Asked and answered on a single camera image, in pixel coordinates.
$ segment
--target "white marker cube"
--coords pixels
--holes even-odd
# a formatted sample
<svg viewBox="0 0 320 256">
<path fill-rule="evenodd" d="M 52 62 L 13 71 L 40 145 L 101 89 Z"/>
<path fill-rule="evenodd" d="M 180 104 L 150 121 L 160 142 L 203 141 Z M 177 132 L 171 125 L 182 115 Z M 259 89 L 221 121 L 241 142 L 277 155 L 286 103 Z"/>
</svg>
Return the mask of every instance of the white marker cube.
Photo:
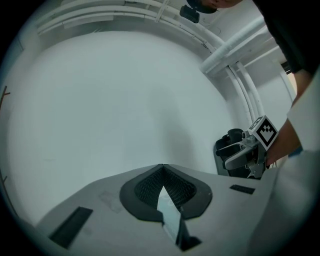
<svg viewBox="0 0 320 256">
<path fill-rule="evenodd" d="M 249 127 L 248 132 L 261 142 L 266 151 L 271 147 L 278 136 L 277 129 L 266 115 L 258 117 Z"/>
</svg>

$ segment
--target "black rectangular slot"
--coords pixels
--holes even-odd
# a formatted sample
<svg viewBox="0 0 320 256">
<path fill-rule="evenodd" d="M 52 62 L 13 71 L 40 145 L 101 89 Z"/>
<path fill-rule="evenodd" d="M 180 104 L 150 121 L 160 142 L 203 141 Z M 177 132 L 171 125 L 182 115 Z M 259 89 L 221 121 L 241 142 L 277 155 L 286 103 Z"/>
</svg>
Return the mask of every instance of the black rectangular slot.
<svg viewBox="0 0 320 256">
<path fill-rule="evenodd" d="M 247 187 L 247 186 L 240 186 L 240 185 L 232 185 L 230 187 L 230 189 L 232 190 L 236 190 L 236 191 L 240 191 L 240 192 L 243 192 L 243 193 L 247 193 L 247 194 L 250 194 L 252 195 L 255 191 L 255 188 L 251 188 L 251 187 Z"/>
<path fill-rule="evenodd" d="M 78 207 L 49 238 L 56 244 L 67 249 L 92 212 L 92 209 Z"/>
</svg>

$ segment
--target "black and white pattern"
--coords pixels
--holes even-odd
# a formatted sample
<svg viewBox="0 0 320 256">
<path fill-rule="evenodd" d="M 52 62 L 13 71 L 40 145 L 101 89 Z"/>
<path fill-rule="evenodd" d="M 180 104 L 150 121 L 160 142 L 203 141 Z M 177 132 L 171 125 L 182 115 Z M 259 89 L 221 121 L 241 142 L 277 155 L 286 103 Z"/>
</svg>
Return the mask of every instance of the black and white pattern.
<svg viewBox="0 0 320 256">
<path fill-rule="evenodd" d="M 261 119 L 262 119 L 262 116 L 258 117 L 258 119 L 249 127 L 248 130 L 252 130 L 253 128 L 255 128 L 256 125 L 260 122 Z"/>
<path fill-rule="evenodd" d="M 258 130 L 256 130 L 256 133 L 264 142 L 264 144 L 268 147 L 274 139 L 274 137 L 276 136 L 277 131 L 268 121 L 268 119 L 265 119 L 261 126 L 258 128 Z"/>
</svg>

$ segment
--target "black sleeve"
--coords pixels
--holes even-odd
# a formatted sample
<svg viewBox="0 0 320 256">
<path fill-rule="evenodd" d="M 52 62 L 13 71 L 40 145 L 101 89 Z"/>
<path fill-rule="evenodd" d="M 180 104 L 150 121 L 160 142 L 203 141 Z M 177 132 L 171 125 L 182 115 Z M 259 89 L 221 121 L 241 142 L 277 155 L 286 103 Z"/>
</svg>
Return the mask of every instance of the black sleeve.
<svg viewBox="0 0 320 256">
<path fill-rule="evenodd" d="M 281 48 L 293 73 L 303 69 L 314 75 L 320 64 L 317 41 L 320 14 L 316 7 L 292 9 L 287 0 L 254 0 L 268 30 Z"/>
</svg>

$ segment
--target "person's arm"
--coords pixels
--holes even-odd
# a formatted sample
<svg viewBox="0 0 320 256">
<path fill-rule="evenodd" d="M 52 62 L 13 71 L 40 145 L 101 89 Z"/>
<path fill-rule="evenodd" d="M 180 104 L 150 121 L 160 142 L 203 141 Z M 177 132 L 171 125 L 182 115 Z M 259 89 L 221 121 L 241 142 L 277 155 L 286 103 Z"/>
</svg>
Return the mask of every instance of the person's arm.
<svg viewBox="0 0 320 256">
<path fill-rule="evenodd" d="M 294 78 L 296 81 L 297 94 L 292 103 L 292 106 L 305 92 L 306 88 L 312 80 L 312 75 L 309 72 L 302 69 L 294 74 Z M 301 144 L 299 138 L 293 126 L 287 119 L 282 128 L 279 130 L 278 137 L 276 138 L 276 140 L 267 152 L 266 165 L 269 166 L 273 164 L 280 158 L 283 158 L 284 156 L 292 153 L 300 146 Z"/>
</svg>

